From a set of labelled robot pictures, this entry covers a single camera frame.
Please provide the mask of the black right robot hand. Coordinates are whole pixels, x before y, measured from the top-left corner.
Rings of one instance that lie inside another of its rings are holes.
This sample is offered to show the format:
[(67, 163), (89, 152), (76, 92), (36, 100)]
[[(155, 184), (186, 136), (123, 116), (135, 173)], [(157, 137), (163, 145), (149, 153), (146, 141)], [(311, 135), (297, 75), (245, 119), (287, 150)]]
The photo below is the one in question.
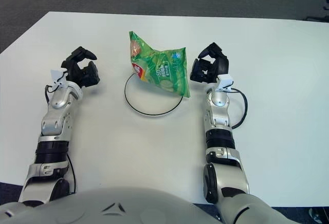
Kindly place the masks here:
[(200, 83), (215, 83), (217, 76), (228, 74), (228, 70), (228, 58), (216, 43), (211, 43), (195, 59), (190, 73), (190, 80)]

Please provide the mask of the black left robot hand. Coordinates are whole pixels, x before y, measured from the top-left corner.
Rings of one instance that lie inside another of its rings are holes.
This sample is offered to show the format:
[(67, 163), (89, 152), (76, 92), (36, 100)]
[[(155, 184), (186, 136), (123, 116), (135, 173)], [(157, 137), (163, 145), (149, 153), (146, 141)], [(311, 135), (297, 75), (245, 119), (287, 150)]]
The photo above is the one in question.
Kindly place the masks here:
[[(80, 68), (78, 63), (85, 59), (90, 60), (88, 65)], [(97, 67), (93, 62), (95, 60), (97, 57), (91, 51), (79, 46), (62, 62), (61, 67), (66, 69), (68, 81), (76, 83), (79, 87), (90, 87), (100, 82)]]

